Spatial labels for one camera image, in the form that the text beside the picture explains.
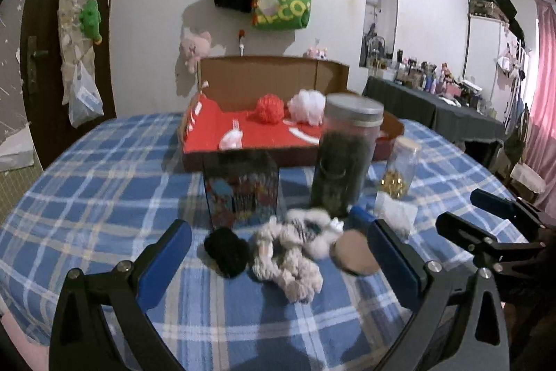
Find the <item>blue plaid tablecloth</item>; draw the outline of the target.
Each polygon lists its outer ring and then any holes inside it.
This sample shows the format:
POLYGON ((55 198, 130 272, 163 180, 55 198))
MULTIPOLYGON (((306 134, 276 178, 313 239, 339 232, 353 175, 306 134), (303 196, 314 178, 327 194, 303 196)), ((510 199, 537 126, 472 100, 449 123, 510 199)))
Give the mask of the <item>blue plaid tablecloth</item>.
POLYGON ((192 245, 162 302, 155 327, 191 370, 368 369, 398 336, 408 311, 382 275, 355 277, 330 260, 308 304, 242 273, 234 238, 209 238, 203 179, 182 168, 178 117, 105 122, 44 171, 1 228, 1 294, 23 330, 49 339, 67 272, 110 270, 132 259, 181 218, 192 245))

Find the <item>tan round powder puff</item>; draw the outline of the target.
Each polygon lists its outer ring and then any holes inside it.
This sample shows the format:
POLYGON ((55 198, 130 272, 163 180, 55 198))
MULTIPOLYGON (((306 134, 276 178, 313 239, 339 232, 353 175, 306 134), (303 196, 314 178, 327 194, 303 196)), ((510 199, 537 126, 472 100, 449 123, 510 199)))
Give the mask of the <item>tan round powder puff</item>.
POLYGON ((339 268, 356 276, 371 276, 381 270, 368 247, 367 237, 359 230, 347 230, 331 250, 339 268))

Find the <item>white fluffy striped scrunchie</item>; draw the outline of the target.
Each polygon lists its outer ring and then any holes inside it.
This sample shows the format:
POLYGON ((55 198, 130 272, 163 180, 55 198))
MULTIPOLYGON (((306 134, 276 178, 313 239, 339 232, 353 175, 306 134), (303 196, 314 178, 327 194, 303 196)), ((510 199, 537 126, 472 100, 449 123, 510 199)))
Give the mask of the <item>white fluffy striped scrunchie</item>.
POLYGON ((295 229, 297 244, 314 261, 329 258, 333 245, 344 233, 344 222, 322 208, 291 209, 286 212, 284 224, 295 229))

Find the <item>white plastic bag hanging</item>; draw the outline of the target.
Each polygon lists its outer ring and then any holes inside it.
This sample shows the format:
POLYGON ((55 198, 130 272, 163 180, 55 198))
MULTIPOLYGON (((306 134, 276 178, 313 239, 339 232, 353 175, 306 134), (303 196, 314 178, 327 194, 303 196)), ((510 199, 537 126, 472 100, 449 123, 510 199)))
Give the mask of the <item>white plastic bag hanging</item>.
POLYGON ((69 121, 78 128, 86 122, 103 117, 103 101, 92 76, 79 62, 74 70, 74 79, 69 95, 69 121))

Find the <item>green plush on door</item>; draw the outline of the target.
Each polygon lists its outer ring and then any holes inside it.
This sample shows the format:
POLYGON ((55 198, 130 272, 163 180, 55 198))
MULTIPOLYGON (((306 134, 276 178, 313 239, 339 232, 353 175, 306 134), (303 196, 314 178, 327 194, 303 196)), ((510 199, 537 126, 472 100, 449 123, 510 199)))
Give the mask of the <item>green plush on door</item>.
POLYGON ((94 44, 102 43, 100 24, 102 17, 96 0, 88 0, 79 13, 80 29, 84 36, 94 44))

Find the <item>tall jar dark contents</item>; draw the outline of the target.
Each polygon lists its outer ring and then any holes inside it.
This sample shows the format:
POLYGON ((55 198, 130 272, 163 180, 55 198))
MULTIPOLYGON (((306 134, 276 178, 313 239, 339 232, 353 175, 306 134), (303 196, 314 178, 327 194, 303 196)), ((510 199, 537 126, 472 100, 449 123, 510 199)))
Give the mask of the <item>tall jar dark contents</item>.
POLYGON ((384 120, 384 106, 352 93, 326 96, 311 205, 344 217, 361 194, 384 120))

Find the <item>dark patterned square tin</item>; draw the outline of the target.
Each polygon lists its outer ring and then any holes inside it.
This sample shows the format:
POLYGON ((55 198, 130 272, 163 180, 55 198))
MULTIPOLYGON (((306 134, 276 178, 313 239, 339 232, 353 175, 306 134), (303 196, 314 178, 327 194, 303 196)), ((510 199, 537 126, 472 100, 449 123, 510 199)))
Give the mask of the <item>dark patterned square tin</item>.
POLYGON ((204 158, 204 192, 214 229, 257 226, 277 212, 279 169, 262 150, 230 150, 204 158))

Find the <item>beige hanging door organizer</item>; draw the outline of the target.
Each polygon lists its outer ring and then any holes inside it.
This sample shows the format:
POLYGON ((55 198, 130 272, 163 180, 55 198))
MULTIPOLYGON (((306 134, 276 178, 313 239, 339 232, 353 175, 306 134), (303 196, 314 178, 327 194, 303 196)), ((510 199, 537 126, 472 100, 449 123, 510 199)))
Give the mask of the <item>beige hanging door organizer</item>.
POLYGON ((91 40, 80 29, 79 13, 88 0, 58 0, 57 22, 59 48, 62 59, 61 77, 63 83, 62 105, 68 105, 74 70, 82 62, 94 77, 95 53, 91 40))

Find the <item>small jar gold beads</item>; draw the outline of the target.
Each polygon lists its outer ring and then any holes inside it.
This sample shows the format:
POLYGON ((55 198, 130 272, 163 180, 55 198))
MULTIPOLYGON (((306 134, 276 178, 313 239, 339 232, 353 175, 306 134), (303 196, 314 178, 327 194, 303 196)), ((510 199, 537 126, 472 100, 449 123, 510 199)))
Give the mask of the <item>small jar gold beads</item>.
POLYGON ((420 153, 421 146, 416 141, 397 137, 379 180, 379 189, 392 199, 405 197, 415 177, 420 153))

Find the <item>dark wooden door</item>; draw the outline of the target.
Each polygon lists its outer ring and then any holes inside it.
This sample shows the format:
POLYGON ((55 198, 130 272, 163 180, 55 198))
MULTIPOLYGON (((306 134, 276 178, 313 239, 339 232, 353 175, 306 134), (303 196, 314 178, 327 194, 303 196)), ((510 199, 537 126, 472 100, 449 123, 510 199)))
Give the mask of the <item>dark wooden door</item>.
POLYGON ((102 120, 115 116, 110 1, 25 0, 21 32, 25 114, 43 161, 53 159, 102 120), (104 114, 74 127, 68 108, 79 71, 94 79, 104 114))

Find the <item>pink red mesh pouf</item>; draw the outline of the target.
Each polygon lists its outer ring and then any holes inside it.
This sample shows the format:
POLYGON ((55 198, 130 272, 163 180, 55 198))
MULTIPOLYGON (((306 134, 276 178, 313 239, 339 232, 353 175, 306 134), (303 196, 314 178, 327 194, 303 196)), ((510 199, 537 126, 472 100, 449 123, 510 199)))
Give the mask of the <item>pink red mesh pouf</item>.
POLYGON ((262 124, 278 124, 285 117, 285 104, 274 94, 266 94, 256 101, 249 119, 262 124))

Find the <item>pink bear plush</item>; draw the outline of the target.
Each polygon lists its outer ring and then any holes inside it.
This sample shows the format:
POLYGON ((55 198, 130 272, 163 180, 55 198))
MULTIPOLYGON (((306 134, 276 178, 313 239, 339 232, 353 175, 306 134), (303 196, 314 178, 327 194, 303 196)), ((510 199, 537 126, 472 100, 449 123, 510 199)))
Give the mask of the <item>pink bear plush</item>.
POLYGON ((311 46, 303 54, 303 57, 316 60, 327 60, 328 50, 325 47, 311 46))

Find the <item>silver pole red cap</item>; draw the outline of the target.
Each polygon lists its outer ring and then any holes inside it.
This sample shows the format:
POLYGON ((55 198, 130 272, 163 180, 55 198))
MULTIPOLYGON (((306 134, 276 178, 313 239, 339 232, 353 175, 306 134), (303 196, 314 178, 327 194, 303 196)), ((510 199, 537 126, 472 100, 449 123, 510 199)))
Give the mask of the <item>silver pole red cap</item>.
POLYGON ((245 31, 241 29, 237 34, 238 40, 238 53, 240 56, 245 56, 245 31))

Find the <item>white mesh bath pouf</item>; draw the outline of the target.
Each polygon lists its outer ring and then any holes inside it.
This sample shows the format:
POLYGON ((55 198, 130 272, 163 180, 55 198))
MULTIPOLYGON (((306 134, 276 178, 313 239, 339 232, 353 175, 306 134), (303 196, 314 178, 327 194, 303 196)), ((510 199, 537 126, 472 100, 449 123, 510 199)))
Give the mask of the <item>white mesh bath pouf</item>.
POLYGON ((322 124, 326 98, 317 90, 301 89, 287 102, 292 121, 311 126, 322 124))

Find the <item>beige chunky scrunchie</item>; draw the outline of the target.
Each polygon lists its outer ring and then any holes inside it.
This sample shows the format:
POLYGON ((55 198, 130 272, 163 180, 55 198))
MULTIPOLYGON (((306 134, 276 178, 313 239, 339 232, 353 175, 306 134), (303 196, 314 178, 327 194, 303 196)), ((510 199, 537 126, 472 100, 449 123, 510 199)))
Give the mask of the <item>beige chunky scrunchie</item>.
POLYGON ((273 282, 289 303, 311 303, 323 286, 319 266, 303 254, 303 241, 292 223, 271 216, 254 235, 252 271, 260 282, 273 282))

